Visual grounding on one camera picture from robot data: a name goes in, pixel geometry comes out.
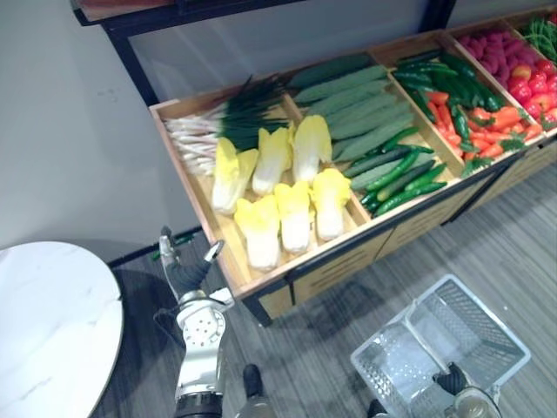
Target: cucumber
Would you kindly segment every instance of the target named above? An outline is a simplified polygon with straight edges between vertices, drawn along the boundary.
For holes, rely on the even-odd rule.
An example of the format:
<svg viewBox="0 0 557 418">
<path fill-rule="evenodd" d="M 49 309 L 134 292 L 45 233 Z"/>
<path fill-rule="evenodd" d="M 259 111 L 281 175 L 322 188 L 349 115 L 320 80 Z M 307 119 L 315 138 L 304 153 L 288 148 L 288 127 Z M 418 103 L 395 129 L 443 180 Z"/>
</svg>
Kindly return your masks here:
<svg viewBox="0 0 557 418">
<path fill-rule="evenodd" d="M 358 87 L 342 91 L 330 96 L 329 98 L 319 100 L 317 103 L 312 104 L 306 114 L 321 115 L 326 118 L 327 115 L 331 115 L 349 105 L 353 105 L 354 103 L 375 96 L 388 85 L 389 82 L 387 80 L 375 80 L 359 85 Z"/>
<path fill-rule="evenodd" d="M 339 155 L 339 161 L 349 161 L 356 159 L 366 152 L 377 148 L 396 133 L 400 132 L 414 121 L 414 116 L 410 113 L 403 113 L 393 119 L 389 124 L 382 125 L 380 128 L 368 132 L 361 137 L 356 137 L 351 141 L 344 151 Z"/>
<path fill-rule="evenodd" d="M 421 63 L 424 61 L 429 61 L 430 59 L 434 59 L 441 54 L 441 50 L 431 50 L 427 52 L 422 52 L 420 54 L 412 55 L 410 57 L 402 58 L 397 61 L 397 65 L 409 65 L 409 64 L 416 64 Z"/>
<path fill-rule="evenodd" d="M 374 180 L 390 172 L 398 164 L 399 161 L 395 160 L 395 161 L 391 161 L 390 163 L 380 165 L 379 167 L 372 168 L 367 172 L 362 172 L 360 175 L 352 179 L 352 182 L 350 183 L 350 187 L 353 190 L 363 190 L 366 188 L 367 185 L 372 183 Z"/>
<path fill-rule="evenodd" d="M 399 102 L 394 106 L 384 107 L 374 112 L 367 118 L 361 118 L 351 124 L 340 125 L 330 129 L 331 138 L 344 139 L 363 135 L 372 129 L 376 129 L 384 124 L 388 124 L 391 120 L 398 116 L 409 113 L 410 104 L 408 102 Z"/>
<path fill-rule="evenodd" d="M 406 172 L 406 170 L 412 167 L 412 165 L 416 162 L 416 159 L 418 159 L 418 155 L 419 154 L 417 152 L 410 152 L 390 172 L 369 183 L 366 186 L 366 190 L 368 192 L 372 190 L 379 190 L 385 185 L 388 185 L 389 183 L 398 179 L 404 172 Z"/>
<path fill-rule="evenodd" d="M 323 83 L 332 78 L 343 76 L 349 72 L 360 70 L 372 63 L 367 54 L 347 55 L 338 57 L 297 72 L 288 83 L 293 89 L 305 89 L 311 85 Z"/>
<path fill-rule="evenodd" d="M 391 197 L 386 202 L 384 202 L 379 207 L 379 209 L 377 209 L 375 216 L 380 216 L 383 213 L 389 212 L 391 209 L 394 209 L 395 207 L 402 205 L 403 203 L 409 202 L 410 200 L 417 198 L 418 196 L 421 196 L 422 194 L 429 194 L 435 192 L 436 190 L 439 190 L 440 188 L 443 188 L 445 186 L 446 186 L 446 182 L 429 183 L 427 185 L 423 185 L 422 187 L 417 187 L 409 191 L 401 192 L 396 196 Z"/>
<path fill-rule="evenodd" d="M 337 157 L 345 150 L 345 148 L 352 143 L 352 139 L 345 139 L 343 141 L 337 141 L 332 145 L 332 160 L 336 161 Z"/>
<path fill-rule="evenodd" d="M 391 161 L 395 161 L 397 159 L 401 159 L 409 152 L 410 148 L 401 147 L 397 150 L 387 152 L 386 154 L 380 154 L 378 156 L 373 155 L 371 157 L 368 157 L 366 161 L 347 168 L 342 173 L 345 175 L 345 177 L 351 178 L 357 176 L 358 174 L 361 174 L 362 172 L 371 170 L 374 167 L 379 167 L 380 165 L 390 163 Z"/>
<path fill-rule="evenodd" d="M 383 65 L 374 65 L 373 67 L 365 68 L 364 70 L 353 72 L 347 76 L 337 78 L 333 81 L 317 84 L 307 89 L 302 90 L 294 101 L 296 103 L 305 104 L 328 98 L 333 94 L 340 93 L 353 87 L 359 87 L 362 84 L 383 78 L 386 75 L 386 69 Z"/>
<path fill-rule="evenodd" d="M 427 161 L 424 164 L 420 164 L 417 167 L 414 167 L 414 168 L 408 170 L 403 175 L 401 175 L 398 179 L 394 180 L 389 185 L 386 185 L 385 187 L 383 187 L 377 193 L 377 200 L 379 202 L 384 202 L 385 200 L 387 200 L 391 196 L 393 196 L 395 193 L 400 192 L 410 182 L 417 179 L 422 174 L 427 173 L 429 171 L 429 169 L 433 167 L 433 164 L 435 164 L 435 161 L 430 160 L 430 161 Z"/>
<path fill-rule="evenodd" d="M 399 145 L 400 140 L 409 137 L 410 135 L 414 135 L 415 133 L 418 132 L 419 132 L 419 128 L 416 126 L 411 126 L 409 128 L 403 129 L 402 131 L 394 135 L 391 139 L 389 139 L 387 142 L 385 142 L 383 146 L 381 146 L 381 152 L 394 150 Z"/>
<path fill-rule="evenodd" d="M 329 129 L 332 129 L 338 125 L 349 124 L 354 120 L 364 118 L 382 107 L 392 106 L 396 101 L 397 98 L 393 94 L 380 93 L 377 96 L 351 104 L 340 111 L 334 112 L 326 117 L 326 121 L 329 124 Z"/>
</svg>

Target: floor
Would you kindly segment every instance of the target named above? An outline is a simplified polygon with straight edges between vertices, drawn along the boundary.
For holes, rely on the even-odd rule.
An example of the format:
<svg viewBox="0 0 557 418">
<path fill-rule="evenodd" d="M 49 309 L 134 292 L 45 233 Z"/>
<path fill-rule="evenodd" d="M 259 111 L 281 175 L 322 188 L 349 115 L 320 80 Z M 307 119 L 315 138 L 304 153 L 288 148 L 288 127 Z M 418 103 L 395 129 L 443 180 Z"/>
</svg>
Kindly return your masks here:
<svg viewBox="0 0 557 418">
<path fill-rule="evenodd" d="M 184 249 L 201 255 L 201 234 Z M 244 400 L 244 365 L 260 365 L 278 418 L 365 417 L 371 393 L 351 352 L 447 273 L 478 295 L 532 351 L 503 387 L 506 418 L 557 416 L 557 165 L 437 227 L 262 328 L 238 306 L 228 314 L 225 418 Z M 169 418 L 180 351 L 153 325 L 171 307 L 149 256 L 115 270 L 124 292 L 122 350 L 93 417 Z M 212 272 L 210 286 L 221 280 Z"/>
</svg>

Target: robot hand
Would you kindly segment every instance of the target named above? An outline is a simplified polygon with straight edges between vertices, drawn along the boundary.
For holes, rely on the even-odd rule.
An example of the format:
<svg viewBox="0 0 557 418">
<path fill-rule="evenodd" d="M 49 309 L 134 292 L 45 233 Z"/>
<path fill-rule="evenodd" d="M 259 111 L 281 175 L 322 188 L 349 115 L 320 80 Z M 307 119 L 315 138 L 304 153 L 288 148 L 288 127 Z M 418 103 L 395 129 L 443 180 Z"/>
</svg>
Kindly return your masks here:
<svg viewBox="0 0 557 418">
<path fill-rule="evenodd" d="M 223 312 L 234 302 L 228 288 L 206 296 L 201 282 L 223 245 L 223 241 L 218 241 L 196 265 L 182 266 L 170 229 L 163 228 L 159 238 L 164 275 L 178 302 L 174 312 L 186 348 L 176 388 L 175 418 L 222 416 L 221 342 L 226 329 Z"/>
</svg>

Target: tomato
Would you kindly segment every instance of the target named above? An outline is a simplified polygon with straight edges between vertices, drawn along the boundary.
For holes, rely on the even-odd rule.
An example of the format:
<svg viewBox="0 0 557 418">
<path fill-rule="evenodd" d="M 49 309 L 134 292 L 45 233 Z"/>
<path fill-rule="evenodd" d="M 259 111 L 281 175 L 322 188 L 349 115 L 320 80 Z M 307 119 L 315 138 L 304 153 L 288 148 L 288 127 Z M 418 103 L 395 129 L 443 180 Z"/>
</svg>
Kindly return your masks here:
<svg viewBox="0 0 557 418">
<path fill-rule="evenodd" d="M 547 84 L 545 81 L 537 79 L 531 79 L 528 81 L 528 87 L 532 91 L 532 94 L 547 93 Z"/>
<path fill-rule="evenodd" d="M 540 117 L 541 114 L 540 104 L 534 102 L 532 99 L 530 99 L 530 101 L 524 105 L 524 110 L 527 111 L 534 119 Z"/>
<path fill-rule="evenodd" d="M 532 90 L 530 90 L 530 87 L 528 87 L 525 80 L 522 81 L 524 81 L 524 83 L 518 83 L 509 89 L 509 92 L 519 101 L 521 105 L 525 104 L 528 100 L 530 100 L 530 97 L 532 97 Z"/>
<path fill-rule="evenodd" d="M 532 80 L 534 80 L 534 81 L 541 80 L 541 81 L 545 82 L 545 81 L 547 81 L 547 74 L 543 71 L 534 71 L 532 73 L 532 76 L 530 77 L 530 81 L 532 81 Z"/>
<path fill-rule="evenodd" d="M 528 80 L 525 78 L 520 77 L 510 77 L 507 81 L 508 88 L 511 90 L 512 88 L 516 87 L 517 85 L 522 87 L 524 85 L 528 86 Z"/>
<path fill-rule="evenodd" d="M 540 106 L 541 111 L 548 111 L 554 107 L 554 98 L 547 93 L 533 95 L 528 103 L 531 102 L 537 103 Z"/>
<path fill-rule="evenodd" d="M 538 71 L 541 71 L 548 76 L 551 76 L 551 75 L 553 75 L 557 72 L 557 69 L 555 68 L 554 63 L 552 63 L 551 61 L 549 61 L 548 59 L 545 59 L 545 58 L 540 59 L 536 63 L 536 68 L 538 69 Z"/>
<path fill-rule="evenodd" d="M 547 91 L 557 93 L 557 74 L 549 76 L 546 81 Z"/>
<path fill-rule="evenodd" d="M 516 67 L 513 68 L 513 72 L 511 72 L 511 76 L 529 80 L 530 77 L 532 76 L 532 69 L 528 64 L 518 64 Z"/>
</svg>

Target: round white table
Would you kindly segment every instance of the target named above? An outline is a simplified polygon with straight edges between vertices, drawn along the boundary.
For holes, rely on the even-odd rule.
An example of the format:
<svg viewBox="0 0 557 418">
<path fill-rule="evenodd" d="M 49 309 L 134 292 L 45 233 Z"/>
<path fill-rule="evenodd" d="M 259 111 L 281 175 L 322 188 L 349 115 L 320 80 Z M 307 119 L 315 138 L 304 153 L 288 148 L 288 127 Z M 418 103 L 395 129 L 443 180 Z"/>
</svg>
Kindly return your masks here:
<svg viewBox="0 0 557 418">
<path fill-rule="evenodd" d="M 0 251 L 0 416 L 89 416 L 123 323 L 117 282 L 93 253 L 62 242 Z"/>
</svg>

